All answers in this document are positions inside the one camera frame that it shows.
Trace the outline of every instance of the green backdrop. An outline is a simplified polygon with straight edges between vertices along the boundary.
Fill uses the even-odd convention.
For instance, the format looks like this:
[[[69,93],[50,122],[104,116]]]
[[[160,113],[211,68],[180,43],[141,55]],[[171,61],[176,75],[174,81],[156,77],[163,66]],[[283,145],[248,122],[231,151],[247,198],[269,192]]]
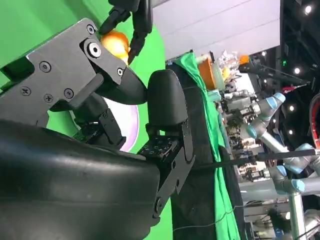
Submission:
[[[89,18],[97,27],[106,19],[111,6],[107,0],[3,0],[0,3],[0,68],[28,52],[38,44],[71,26],[82,18]],[[121,23],[117,30],[133,34],[131,19]],[[145,46],[130,67],[147,86],[151,73],[165,68],[165,49],[158,31],[147,37]],[[0,86],[8,79],[0,72]],[[136,153],[147,141],[145,124],[148,122],[147,104],[139,105],[140,128],[135,146]],[[76,127],[68,112],[49,112],[48,128],[72,136]],[[151,229],[148,240],[172,239],[171,204],[161,214],[160,223]]]

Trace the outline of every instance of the wire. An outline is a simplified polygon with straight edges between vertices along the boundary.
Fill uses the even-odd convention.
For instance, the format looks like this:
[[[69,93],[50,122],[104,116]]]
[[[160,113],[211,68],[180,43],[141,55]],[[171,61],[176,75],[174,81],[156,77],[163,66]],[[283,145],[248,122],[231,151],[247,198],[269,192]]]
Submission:
[[[281,73],[281,74],[283,74],[283,75],[287,75],[287,76],[292,77],[292,78],[294,78],[294,79],[302,80],[302,79],[301,79],[301,78],[299,78],[299,77],[296,77],[296,76],[293,76],[293,75],[287,74],[287,73],[285,73],[285,72],[283,72],[283,71],[280,71],[280,70],[274,69],[274,68],[272,68],[272,67],[265,66],[265,65],[262,65],[262,64],[257,64],[257,65],[260,65],[260,66],[265,67],[265,68],[267,68],[267,69],[274,70],[275,72]]]
[[[212,222],[212,223],[210,223],[210,224],[208,224],[208,225],[191,225],[191,226],[181,226],[181,227],[177,227],[177,228],[175,228],[175,229],[173,229],[173,231],[172,232],[175,232],[175,231],[177,231],[177,230],[182,230],[182,229],[190,229],[190,228],[207,228],[207,227],[211,227],[211,226],[213,226],[213,225],[216,225],[217,223],[219,223],[219,222],[221,222],[228,214],[231,214],[231,213],[233,213],[234,212],[234,210],[236,209],[236,208],[244,208],[244,207],[246,207],[246,206],[249,206],[249,205],[251,205],[251,204],[255,204],[256,202],[261,202],[261,201],[252,201],[252,202],[250,202],[250,203],[247,203],[247,204],[245,204],[245,205],[241,205],[241,206],[234,206],[233,207],[233,209],[231,210],[231,211],[229,211],[229,212],[225,212],[224,213],[224,215],[218,220],[218,221],[215,221],[215,222]]]
[[[302,238],[304,235],[307,235],[307,234],[310,233],[312,230],[314,230],[314,229],[316,229],[316,228],[318,228],[318,227],[320,227],[320,224],[318,224],[317,226],[315,226],[315,227],[311,228],[310,230],[306,231],[304,234],[299,235],[299,236],[296,237],[294,240],[297,240],[297,239]]]

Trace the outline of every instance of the ceiling light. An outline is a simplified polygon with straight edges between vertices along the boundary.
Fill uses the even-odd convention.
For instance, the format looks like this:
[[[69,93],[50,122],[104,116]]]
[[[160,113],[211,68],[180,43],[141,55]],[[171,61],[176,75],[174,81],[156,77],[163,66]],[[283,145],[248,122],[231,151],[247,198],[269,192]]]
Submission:
[[[299,74],[299,73],[300,73],[300,68],[296,67],[296,68],[294,69],[294,73],[295,73],[295,74]]]
[[[312,10],[312,7],[310,5],[308,5],[304,9],[304,13],[308,15],[309,13],[311,13],[311,10]]]
[[[285,214],[285,219],[287,219],[287,220],[290,219],[290,212],[289,211]]]

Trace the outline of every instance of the bolt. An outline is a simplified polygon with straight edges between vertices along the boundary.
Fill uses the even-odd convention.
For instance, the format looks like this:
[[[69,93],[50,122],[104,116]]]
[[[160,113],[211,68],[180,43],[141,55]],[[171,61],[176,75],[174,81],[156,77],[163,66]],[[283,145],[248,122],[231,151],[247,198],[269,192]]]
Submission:
[[[88,26],[86,26],[86,30],[88,31],[88,33],[90,33],[90,34],[94,34],[95,33],[95,28],[94,28],[94,26],[92,26],[92,25],[88,25]]]
[[[30,94],[31,94],[31,89],[28,88],[27,86],[23,86],[23,87],[20,89],[20,93],[21,93],[23,96],[30,96]]]
[[[46,94],[43,99],[46,103],[51,103],[54,100],[54,97],[51,94]]]
[[[91,55],[91,57],[93,57],[93,58],[98,58],[101,55],[101,49],[100,49],[99,45],[95,42],[91,42],[88,45],[88,52]]]
[[[121,68],[118,68],[117,73],[119,76],[122,76],[124,74],[124,71]]]
[[[51,65],[50,65],[48,62],[46,62],[46,61],[40,62],[39,68],[40,68],[40,70],[41,70],[42,72],[44,72],[44,73],[48,73],[48,72],[51,71]]]
[[[64,90],[64,96],[67,98],[67,99],[72,99],[74,97],[74,91],[72,91],[70,88],[66,88]]]
[[[162,199],[161,197],[158,197],[158,199],[156,200],[155,212],[159,213],[162,207],[163,207]]]

